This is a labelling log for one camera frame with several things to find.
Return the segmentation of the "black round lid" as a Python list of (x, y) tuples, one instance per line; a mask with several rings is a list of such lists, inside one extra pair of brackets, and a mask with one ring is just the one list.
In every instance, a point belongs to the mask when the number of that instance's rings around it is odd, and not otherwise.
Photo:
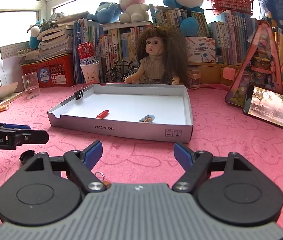
[(25, 165), (34, 156), (35, 156), (34, 150), (27, 150), (20, 155), (19, 161), (21, 162), (22, 165)]

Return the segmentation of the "brown walnut keychain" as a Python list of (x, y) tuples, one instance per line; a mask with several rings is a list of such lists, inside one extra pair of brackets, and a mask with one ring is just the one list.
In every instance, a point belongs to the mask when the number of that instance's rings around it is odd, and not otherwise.
[(106, 189), (109, 189), (111, 187), (111, 182), (106, 180), (105, 175), (102, 172), (97, 171), (94, 173), (94, 175), (105, 185)]

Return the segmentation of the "pink rabbit tablecloth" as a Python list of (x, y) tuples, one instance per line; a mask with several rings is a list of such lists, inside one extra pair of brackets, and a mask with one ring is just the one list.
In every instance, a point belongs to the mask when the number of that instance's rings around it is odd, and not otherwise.
[[(173, 156), (173, 144), (84, 133), (51, 127), (47, 112), (73, 94), (71, 87), (43, 88), (38, 97), (20, 97), (0, 113), (0, 122), (46, 130), (49, 142), (33, 145), (36, 152), (60, 156), (86, 148), (95, 140), (103, 144), (103, 156), (94, 171), (111, 183), (167, 183), (172, 185), (183, 169)], [(190, 90), (194, 128), (189, 147), (215, 156), (235, 151), (243, 155), (283, 191), (283, 129), (256, 120), (225, 103), (225, 91)], [(283, 228), (283, 208), (278, 220)]]

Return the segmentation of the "clear glass mug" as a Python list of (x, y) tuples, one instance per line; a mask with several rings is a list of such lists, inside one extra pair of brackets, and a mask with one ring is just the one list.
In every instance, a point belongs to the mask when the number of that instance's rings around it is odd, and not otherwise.
[(22, 76), (25, 95), (27, 99), (31, 99), (39, 96), (40, 87), (38, 83), (38, 77), (36, 72), (31, 72)]

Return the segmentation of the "red plastic basket left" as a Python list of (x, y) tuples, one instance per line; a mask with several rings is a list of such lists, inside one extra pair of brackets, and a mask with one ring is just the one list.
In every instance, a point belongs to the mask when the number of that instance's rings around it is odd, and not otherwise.
[(23, 74), (36, 72), (41, 88), (71, 87), (75, 84), (73, 55), (64, 54), (40, 62), (22, 64)]

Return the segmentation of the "small red bottle toy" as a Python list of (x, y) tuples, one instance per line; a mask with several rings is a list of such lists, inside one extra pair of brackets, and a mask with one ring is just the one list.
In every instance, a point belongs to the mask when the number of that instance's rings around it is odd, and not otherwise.
[(104, 110), (96, 116), (97, 119), (103, 119), (109, 114), (109, 110)]

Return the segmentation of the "smartphone showing video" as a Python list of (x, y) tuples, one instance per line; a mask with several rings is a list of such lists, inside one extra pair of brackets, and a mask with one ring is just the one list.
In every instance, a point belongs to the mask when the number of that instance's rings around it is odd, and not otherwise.
[(283, 128), (283, 94), (249, 85), (242, 111), (252, 118)]

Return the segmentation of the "small glass jar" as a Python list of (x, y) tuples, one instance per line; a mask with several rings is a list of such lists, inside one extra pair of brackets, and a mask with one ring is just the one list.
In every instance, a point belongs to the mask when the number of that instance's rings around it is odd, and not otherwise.
[(198, 89), (200, 87), (201, 72), (195, 67), (189, 67), (187, 71), (188, 87)]

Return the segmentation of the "white cat paper cup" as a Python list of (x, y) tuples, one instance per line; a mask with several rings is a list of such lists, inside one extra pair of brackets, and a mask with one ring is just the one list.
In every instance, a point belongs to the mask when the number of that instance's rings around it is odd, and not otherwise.
[(99, 61), (87, 64), (87, 65), (81, 65), (82, 73), (84, 75), (84, 80), (86, 85), (92, 85), (95, 83), (100, 82), (100, 63)]

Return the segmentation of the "red Budweiser can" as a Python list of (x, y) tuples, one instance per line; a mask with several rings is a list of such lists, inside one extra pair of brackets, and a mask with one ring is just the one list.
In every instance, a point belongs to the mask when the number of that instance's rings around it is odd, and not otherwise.
[(78, 45), (77, 48), (80, 65), (89, 65), (97, 62), (95, 46), (93, 42), (84, 42)]

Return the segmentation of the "pink triangular toy house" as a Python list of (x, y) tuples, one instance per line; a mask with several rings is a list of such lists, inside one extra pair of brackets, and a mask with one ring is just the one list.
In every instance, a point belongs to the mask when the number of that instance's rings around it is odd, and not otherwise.
[(242, 107), (250, 85), (283, 94), (278, 48), (267, 21), (260, 21), (256, 27), (246, 57), (233, 74), (226, 103)]

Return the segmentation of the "colourful pencil box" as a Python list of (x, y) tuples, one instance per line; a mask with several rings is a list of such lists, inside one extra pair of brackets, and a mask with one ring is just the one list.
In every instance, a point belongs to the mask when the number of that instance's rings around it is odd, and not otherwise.
[(189, 62), (216, 62), (216, 41), (210, 37), (186, 37)]

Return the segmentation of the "row of upright books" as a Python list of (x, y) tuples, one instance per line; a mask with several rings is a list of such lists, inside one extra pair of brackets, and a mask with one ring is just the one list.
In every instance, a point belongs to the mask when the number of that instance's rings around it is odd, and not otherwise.
[(93, 83), (187, 85), (188, 68), (201, 64), (230, 64), (244, 68), (250, 82), (273, 88), (283, 84), (283, 29), (273, 29), (241, 12), (225, 11), (223, 21), (204, 26), (203, 37), (183, 36), (194, 17), (172, 19), (169, 26), (147, 22), (103, 25), (87, 19), (74, 22), (76, 77)]

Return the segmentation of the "blue plush lying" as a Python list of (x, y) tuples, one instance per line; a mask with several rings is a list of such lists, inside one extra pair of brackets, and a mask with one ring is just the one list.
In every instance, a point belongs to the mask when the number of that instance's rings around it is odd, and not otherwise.
[(89, 13), (87, 20), (95, 21), (100, 24), (116, 22), (121, 14), (120, 5), (111, 2), (102, 2), (95, 14)]

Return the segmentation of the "pink white bunny plush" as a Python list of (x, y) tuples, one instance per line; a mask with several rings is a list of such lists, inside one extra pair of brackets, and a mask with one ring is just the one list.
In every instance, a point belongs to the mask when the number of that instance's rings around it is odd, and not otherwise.
[(122, 14), (119, 16), (121, 23), (144, 22), (149, 20), (149, 6), (146, 0), (119, 0)]

